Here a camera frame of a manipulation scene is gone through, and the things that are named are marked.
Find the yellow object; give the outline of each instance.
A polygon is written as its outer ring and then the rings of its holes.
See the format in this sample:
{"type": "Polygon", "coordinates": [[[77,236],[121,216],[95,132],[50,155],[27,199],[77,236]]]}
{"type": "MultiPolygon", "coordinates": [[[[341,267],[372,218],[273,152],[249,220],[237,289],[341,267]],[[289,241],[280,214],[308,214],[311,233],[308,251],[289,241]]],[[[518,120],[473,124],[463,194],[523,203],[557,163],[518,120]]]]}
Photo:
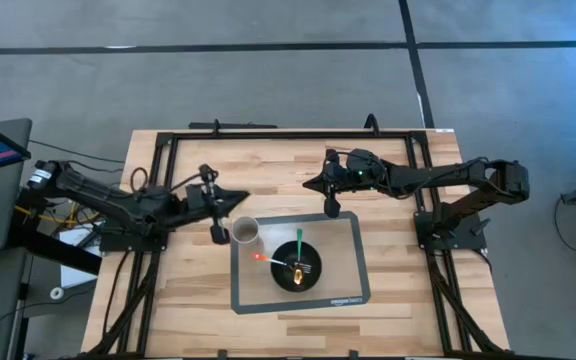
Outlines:
{"type": "Polygon", "coordinates": [[[295,282],[295,284],[299,285],[301,284],[301,281],[304,279],[304,273],[303,271],[301,271],[301,269],[297,268],[295,269],[295,274],[292,278],[292,281],[295,282]]]}
{"type": "MultiPolygon", "coordinates": [[[[76,202],[72,202],[72,206],[70,207],[70,215],[68,215],[68,219],[66,219],[66,221],[74,221],[74,216],[75,216],[75,208],[77,207],[77,203],[76,202]]],[[[72,229],[72,223],[67,223],[70,229],[72,229]]]]}
{"type": "MultiPolygon", "coordinates": [[[[24,214],[26,214],[26,215],[30,215],[30,214],[31,214],[30,210],[24,209],[24,208],[22,208],[21,206],[15,206],[15,210],[17,210],[17,211],[19,211],[19,212],[22,212],[22,213],[24,213],[24,214]]],[[[94,214],[92,214],[92,217],[95,217],[95,216],[97,216],[97,215],[99,215],[99,213],[94,213],[94,214]]],[[[79,224],[77,221],[74,221],[74,220],[59,219],[59,218],[53,219],[52,217],[50,217],[50,216],[45,216],[45,215],[39,215],[39,218],[42,219],[42,220],[47,220],[47,221],[56,222],[56,223],[58,223],[58,224],[68,224],[68,225],[79,224]]]]}

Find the mat border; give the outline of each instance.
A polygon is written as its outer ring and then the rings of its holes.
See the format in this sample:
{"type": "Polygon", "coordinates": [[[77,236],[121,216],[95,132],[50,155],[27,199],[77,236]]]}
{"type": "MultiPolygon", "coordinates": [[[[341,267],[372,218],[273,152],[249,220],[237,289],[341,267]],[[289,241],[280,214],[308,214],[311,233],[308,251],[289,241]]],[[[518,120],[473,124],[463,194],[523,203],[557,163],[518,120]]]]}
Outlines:
{"type": "Polygon", "coordinates": [[[257,222],[259,222],[259,225],[272,225],[294,223],[297,221],[312,222],[344,219],[350,220],[350,226],[352,228],[355,255],[357,256],[357,269],[359,271],[359,282],[361,284],[361,296],[292,301],[279,304],[241,305],[239,303],[239,246],[236,242],[232,241],[230,243],[230,306],[232,310],[239,315],[245,315],[366,304],[371,296],[370,283],[368,282],[368,269],[366,268],[363,242],[361,241],[361,231],[359,230],[359,219],[355,213],[352,211],[342,211],[339,213],[339,217],[334,219],[329,218],[326,214],[273,216],[257,218],[257,222]]]}

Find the metal cup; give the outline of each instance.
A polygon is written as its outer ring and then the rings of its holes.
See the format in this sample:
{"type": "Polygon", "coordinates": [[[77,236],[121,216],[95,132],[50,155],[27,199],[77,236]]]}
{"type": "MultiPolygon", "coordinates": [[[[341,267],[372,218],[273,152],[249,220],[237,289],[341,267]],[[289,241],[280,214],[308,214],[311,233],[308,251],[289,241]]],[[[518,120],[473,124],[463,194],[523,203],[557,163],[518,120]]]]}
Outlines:
{"type": "Polygon", "coordinates": [[[249,216],[240,217],[232,225],[232,238],[242,245],[255,243],[259,239],[259,223],[249,216]]]}

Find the yellow cable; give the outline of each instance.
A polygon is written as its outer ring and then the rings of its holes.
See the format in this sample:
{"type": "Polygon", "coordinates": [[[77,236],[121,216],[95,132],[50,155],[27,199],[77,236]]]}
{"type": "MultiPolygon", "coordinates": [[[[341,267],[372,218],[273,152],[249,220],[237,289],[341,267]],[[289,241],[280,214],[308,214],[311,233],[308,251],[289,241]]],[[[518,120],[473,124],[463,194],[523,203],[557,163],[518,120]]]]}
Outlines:
{"type": "MultiPolygon", "coordinates": [[[[30,214],[31,214],[31,211],[30,211],[30,210],[24,209],[24,208],[22,208],[21,206],[15,206],[15,210],[17,210],[17,211],[19,211],[19,212],[21,212],[21,213],[24,213],[24,214],[26,214],[26,215],[30,215],[30,214]]],[[[99,213],[94,213],[94,214],[92,214],[92,217],[95,217],[95,216],[97,216],[97,215],[99,215],[99,213]]],[[[45,215],[39,215],[39,218],[42,219],[42,220],[47,220],[47,221],[56,222],[56,223],[58,223],[58,224],[69,224],[69,225],[78,224],[78,222],[76,222],[76,221],[67,220],[67,219],[59,219],[59,218],[53,219],[51,216],[45,216],[45,215]]]]}
{"type": "Polygon", "coordinates": [[[73,218],[75,216],[75,207],[77,207],[77,203],[73,201],[72,206],[70,207],[70,215],[68,215],[68,218],[66,221],[74,221],[73,218]]]}

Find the table leg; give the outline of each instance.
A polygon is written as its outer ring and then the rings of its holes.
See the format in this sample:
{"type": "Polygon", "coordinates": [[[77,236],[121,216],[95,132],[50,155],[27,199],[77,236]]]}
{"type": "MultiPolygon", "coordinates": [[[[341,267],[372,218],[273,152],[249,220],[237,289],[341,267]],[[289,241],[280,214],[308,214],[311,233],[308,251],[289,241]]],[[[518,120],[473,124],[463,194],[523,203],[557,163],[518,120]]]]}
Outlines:
{"type": "Polygon", "coordinates": [[[8,238],[11,245],[24,247],[34,255],[89,274],[99,274],[101,257],[84,249],[62,243],[37,231],[16,226],[10,228],[8,238]]]}

